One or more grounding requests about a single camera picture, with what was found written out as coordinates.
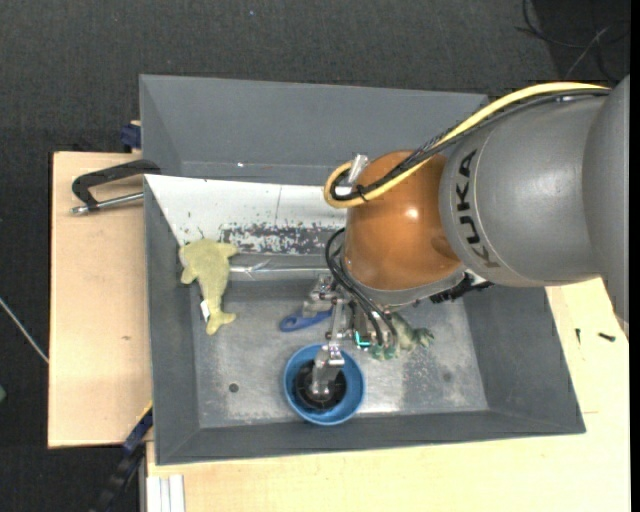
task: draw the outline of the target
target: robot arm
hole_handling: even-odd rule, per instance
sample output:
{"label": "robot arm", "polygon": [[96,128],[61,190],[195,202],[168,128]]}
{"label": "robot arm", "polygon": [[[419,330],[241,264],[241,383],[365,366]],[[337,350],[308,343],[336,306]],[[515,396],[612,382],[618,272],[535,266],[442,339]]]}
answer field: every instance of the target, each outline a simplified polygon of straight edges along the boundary
{"label": "robot arm", "polygon": [[446,293],[464,270],[507,286],[603,275],[628,322],[629,91],[629,77],[611,93],[534,86],[374,160],[346,196],[338,168],[325,197],[350,208],[344,270],[385,305]]}

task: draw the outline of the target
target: dark floor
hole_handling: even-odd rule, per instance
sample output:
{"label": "dark floor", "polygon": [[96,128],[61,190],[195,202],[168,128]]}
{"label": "dark floor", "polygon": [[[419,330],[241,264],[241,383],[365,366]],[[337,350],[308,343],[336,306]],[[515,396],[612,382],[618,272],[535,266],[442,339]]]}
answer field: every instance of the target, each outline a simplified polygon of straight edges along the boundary
{"label": "dark floor", "polygon": [[[121,151],[139,73],[491,95],[629,73],[630,0],[533,4],[570,46],[522,30],[520,0],[1,2],[0,297],[46,347],[48,152]],[[86,510],[118,450],[46,450],[47,367],[3,311],[0,385],[0,510]],[[134,489],[118,510],[136,507]]]}

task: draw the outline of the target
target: gray bin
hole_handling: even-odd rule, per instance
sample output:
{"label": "gray bin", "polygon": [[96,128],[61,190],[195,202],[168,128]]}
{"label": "gray bin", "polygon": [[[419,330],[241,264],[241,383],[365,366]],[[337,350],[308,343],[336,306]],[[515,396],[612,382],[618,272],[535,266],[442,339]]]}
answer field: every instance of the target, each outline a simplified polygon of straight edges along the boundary
{"label": "gray bin", "polygon": [[[416,147],[484,101],[143,76],[144,156],[175,176],[317,185],[354,152]],[[361,410],[343,425],[307,424],[289,409],[281,376],[327,324],[281,333],[278,322],[311,282],[232,282],[225,308],[238,319],[210,338],[199,289],[180,284],[178,245],[148,185],[145,222],[159,464],[584,431],[544,290],[503,287],[405,310],[434,332],[428,349],[378,362],[347,346],[367,380]]]}

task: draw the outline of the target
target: wooden table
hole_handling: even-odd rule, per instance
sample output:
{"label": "wooden table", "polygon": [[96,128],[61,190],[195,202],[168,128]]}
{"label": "wooden table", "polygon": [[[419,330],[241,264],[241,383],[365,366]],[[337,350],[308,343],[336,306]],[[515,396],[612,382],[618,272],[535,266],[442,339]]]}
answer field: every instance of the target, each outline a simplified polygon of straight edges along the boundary
{"label": "wooden table", "polygon": [[[54,157],[51,448],[121,443],[151,398],[142,209],[68,213],[76,176],[137,158]],[[189,512],[629,510],[628,341],[601,280],[547,293],[586,434],[161,467],[150,441],[147,473],[183,474]]]}

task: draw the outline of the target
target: blue object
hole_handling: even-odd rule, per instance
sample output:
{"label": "blue object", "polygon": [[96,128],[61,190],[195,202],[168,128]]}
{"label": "blue object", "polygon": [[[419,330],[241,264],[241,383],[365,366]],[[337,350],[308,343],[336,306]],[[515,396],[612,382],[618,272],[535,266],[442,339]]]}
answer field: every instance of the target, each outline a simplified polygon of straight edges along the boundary
{"label": "blue object", "polygon": [[344,358],[342,373],[347,383],[344,397],[332,409],[320,411],[306,407],[296,395],[296,376],[306,363],[314,359],[320,347],[322,345],[309,345],[293,354],[284,369],[284,391],[289,405],[301,418],[315,425],[339,425],[351,418],[362,404],[365,386],[364,375],[355,360],[346,352],[342,352]]}
{"label": "blue object", "polygon": [[140,149],[142,147],[142,130],[138,125],[127,124],[120,130],[120,142],[125,146]]}
{"label": "blue object", "polygon": [[331,308],[327,311],[320,311],[316,316],[302,316],[302,311],[286,316],[280,322],[280,330],[282,332],[292,332],[299,329],[306,329],[311,325],[331,316]]}

